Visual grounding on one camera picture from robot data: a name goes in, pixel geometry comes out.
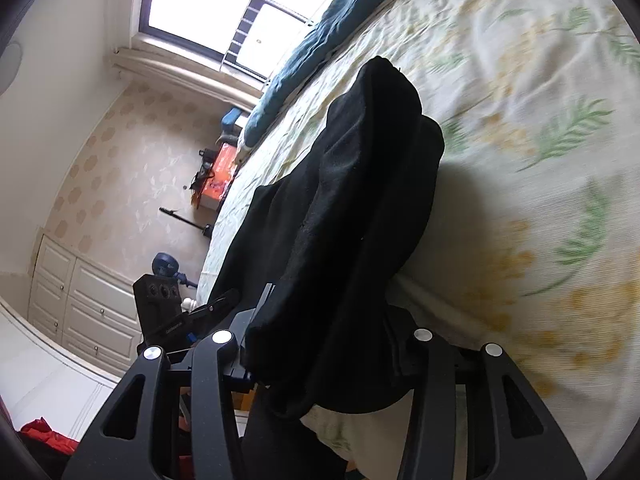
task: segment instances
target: blue blanket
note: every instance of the blue blanket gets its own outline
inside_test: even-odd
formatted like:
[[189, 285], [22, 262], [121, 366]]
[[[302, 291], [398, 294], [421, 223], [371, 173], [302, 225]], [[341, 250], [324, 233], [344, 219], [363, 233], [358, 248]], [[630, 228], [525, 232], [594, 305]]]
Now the blue blanket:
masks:
[[286, 98], [327, 60], [335, 50], [384, 0], [333, 0], [320, 22], [306, 35], [273, 78], [266, 93], [249, 116], [244, 143], [255, 147]]

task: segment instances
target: window frame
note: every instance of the window frame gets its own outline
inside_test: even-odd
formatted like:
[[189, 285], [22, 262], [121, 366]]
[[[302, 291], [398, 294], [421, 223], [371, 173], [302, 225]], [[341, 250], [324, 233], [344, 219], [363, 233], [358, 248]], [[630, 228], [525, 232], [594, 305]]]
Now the window frame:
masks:
[[281, 12], [288, 14], [289, 16], [292, 16], [300, 22], [305, 23], [305, 25], [313, 25], [313, 22], [306, 19], [304, 16], [296, 13], [291, 9], [288, 9], [287, 7], [277, 2], [274, 2], [273, 0], [249, 0], [244, 10], [244, 14], [240, 19], [238, 26], [236, 27], [236, 33], [234, 34], [229, 46], [227, 47], [226, 52], [219, 52], [202, 44], [196, 43], [195, 41], [191, 41], [187, 38], [178, 36], [177, 34], [172, 34], [160, 28], [151, 27], [149, 25], [151, 2], [152, 0], [142, 0], [142, 3], [140, 5], [140, 22], [138, 24], [138, 30], [140, 32], [142, 32], [143, 34], [148, 34], [149, 36], [152, 36], [154, 38], [158, 38], [159, 40], [166, 41], [167, 43], [180, 46], [191, 52], [199, 54], [200, 56], [212, 59], [215, 62], [220, 63], [220, 68], [227, 65], [235, 70], [239, 70], [240, 72], [243, 72], [244, 74], [258, 80], [261, 83], [268, 82], [270, 79], [270, 75], [265, 76], [259, 74], [254, 70], [251, 70], [249, 67], [239, 64], [238, 54], [240, 53], [242, 44], [247, 38], [247, 35], [249, 34], [249, 31], [251, 30], [254, 21], [262, 7], [264, 5], [269, 5], [277, 10], [280, 10]]

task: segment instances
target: white wardrobe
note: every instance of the white wardrobe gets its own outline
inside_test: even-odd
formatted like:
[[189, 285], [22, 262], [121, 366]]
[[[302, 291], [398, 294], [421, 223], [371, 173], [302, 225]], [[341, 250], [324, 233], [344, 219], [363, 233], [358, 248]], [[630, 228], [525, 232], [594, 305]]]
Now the white wardrobe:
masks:
[[43, 237], [28, 321], [86, 361], [122, 376], [142, 340], [131, 284]]

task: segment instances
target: wrinkled sheet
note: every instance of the wrinkled sheet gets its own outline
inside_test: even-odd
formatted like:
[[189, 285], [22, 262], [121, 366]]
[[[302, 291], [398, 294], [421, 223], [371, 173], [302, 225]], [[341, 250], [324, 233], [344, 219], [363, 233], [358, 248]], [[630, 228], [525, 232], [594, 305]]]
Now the wrinkled sheet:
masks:
[[[378, 9], [240, 171], [198, 300], [255, 187], [305, 156], [328, 105], [373, 56], [408, 77], [446, 140], [430, 222], [389, 299], [450, 342], [503, 345], [596, 478], [640, 413], [640, 46], [611, 0]], [[402, 142], [402, 132], [388, 135]], [[385, 446], [369, 446], [353, 420], [318, 407], [303, 419], [370, 480], [394, 478], [371, 461]]]

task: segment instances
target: cabinet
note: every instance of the cabinet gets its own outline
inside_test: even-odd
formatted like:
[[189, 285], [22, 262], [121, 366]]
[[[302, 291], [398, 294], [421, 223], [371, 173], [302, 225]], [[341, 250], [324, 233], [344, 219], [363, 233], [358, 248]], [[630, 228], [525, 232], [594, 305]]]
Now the cabinet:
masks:
[[28, 321], [64, 348], [116, 375], [136, 358], [142, 334], [132, 286], [44, 237]]

